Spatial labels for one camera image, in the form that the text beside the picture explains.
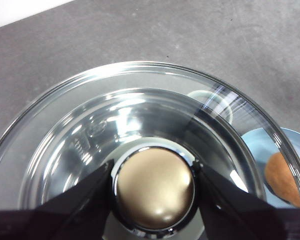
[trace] gray countertop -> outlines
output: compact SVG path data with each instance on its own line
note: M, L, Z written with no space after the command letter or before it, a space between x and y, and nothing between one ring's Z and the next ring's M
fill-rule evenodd
M0 136L53 85L136 60L210 73L300 132L300 0L76 0L0 27Z

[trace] clear glass bowl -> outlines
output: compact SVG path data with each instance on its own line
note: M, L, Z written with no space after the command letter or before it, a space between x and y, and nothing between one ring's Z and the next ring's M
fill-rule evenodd
M185 148L268 200L263 174L241 138L259 128L284 156L300 193L300 158L290 141L233 86L169 63L100 66L40 96L2 136L0 209L34 208L74 186L116 149L145 141Z

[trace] bread roll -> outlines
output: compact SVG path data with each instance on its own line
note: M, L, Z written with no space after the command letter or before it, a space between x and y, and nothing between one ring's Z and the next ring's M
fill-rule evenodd
M267 183L278 197L300 208L300 195L296 182L280 152L269 158L264 169L264 175Z

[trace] white wall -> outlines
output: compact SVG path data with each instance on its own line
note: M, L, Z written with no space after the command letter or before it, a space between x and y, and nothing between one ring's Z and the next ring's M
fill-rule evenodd
M0 27L73 0L0 0Z

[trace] plate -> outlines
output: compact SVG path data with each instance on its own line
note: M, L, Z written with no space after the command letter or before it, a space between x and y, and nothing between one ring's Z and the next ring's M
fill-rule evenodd
M289 138L300 157L300 133L288 128L282 127L281 129ZM242 139L250 149L252 156L254 157L259 168L259 171L262 174L264 182L266 182L264 176L265 166L270 156L278 152L278 148L273 144L273 141L263 128L257 128L248 131L247 133L242 135ZM273 205L276 208L294 208L293 205L272 194L268 186L264 185L264 189L266 200L269 204Z

